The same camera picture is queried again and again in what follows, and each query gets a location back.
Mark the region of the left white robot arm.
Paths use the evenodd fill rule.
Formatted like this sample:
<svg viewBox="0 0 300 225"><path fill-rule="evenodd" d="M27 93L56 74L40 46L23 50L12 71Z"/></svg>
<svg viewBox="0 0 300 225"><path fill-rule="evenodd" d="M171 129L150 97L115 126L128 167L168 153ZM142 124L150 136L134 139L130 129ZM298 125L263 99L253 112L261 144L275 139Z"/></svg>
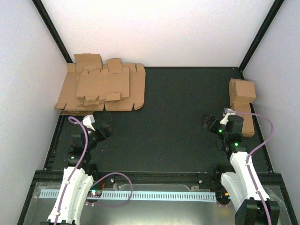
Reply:
<svg viewBox="0 0 300 225"><path fill-rule="evenodd" d="M101 176L97 165L90 163L90 152L99 142L110 137L112 131L108 126L96 129L89 127L86 131L88 146L82 160L80 158L85 147L84 133L81 133L81 144L70 145L62 184L46 225L78 225L89 189L100 183Z"/></svg>

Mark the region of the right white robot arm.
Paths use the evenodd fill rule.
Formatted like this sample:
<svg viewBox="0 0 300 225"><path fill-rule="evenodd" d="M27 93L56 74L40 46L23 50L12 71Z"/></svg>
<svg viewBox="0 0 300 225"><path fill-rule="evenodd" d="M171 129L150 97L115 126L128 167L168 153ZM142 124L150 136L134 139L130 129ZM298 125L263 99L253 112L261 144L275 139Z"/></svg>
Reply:
<svg viewBox="0 0 300 225"><path fill-rule="evenodd" d="M276 225L280 206L271 200L254 169L252 155L242 140L243 122L241 116L229 110L225 110L222 120L212 115L203 118L203 127L217 135L216 146L233 167L232 172L219 170L213 183L229 194L235 208L235 224Z"/></svg>

